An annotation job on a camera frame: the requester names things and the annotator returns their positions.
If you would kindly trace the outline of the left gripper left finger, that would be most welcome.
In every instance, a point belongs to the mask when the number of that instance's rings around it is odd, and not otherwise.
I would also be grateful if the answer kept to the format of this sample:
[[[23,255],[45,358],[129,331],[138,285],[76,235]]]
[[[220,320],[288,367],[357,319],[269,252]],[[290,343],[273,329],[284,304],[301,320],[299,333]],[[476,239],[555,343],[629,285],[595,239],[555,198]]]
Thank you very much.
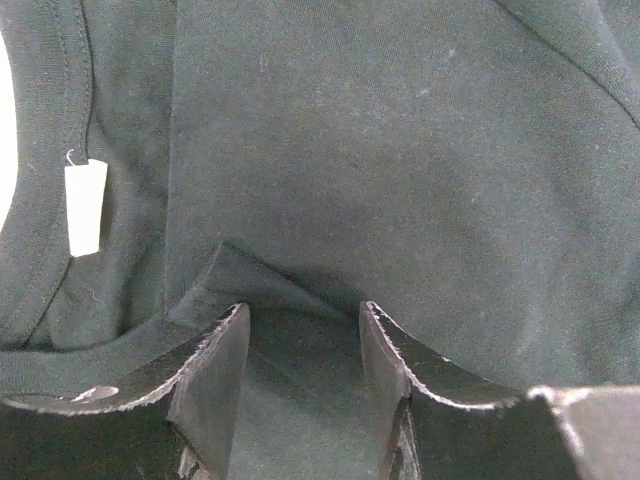
[[[247,306],[107,386],[1,398],[4,479],[224,479]]]

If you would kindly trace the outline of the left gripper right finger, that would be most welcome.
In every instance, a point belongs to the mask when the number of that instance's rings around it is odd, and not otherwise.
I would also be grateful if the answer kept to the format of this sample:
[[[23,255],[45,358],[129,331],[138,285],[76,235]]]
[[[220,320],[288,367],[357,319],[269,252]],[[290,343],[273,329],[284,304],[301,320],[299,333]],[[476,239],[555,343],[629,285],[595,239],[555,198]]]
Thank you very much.
[[[544,400],[445,359],[373,301],[359,328],[380,478],[578,478]]]

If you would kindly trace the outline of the black t shirt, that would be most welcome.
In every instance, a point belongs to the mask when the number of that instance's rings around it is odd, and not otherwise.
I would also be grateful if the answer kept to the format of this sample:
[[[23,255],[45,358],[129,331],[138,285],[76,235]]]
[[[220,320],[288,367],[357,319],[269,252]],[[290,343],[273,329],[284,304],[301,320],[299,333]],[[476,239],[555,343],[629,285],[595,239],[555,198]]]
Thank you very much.
[[[224,479],[382,479],[379,305],[639,475],[635,1],[5,1],[1,398],[250,313]]]

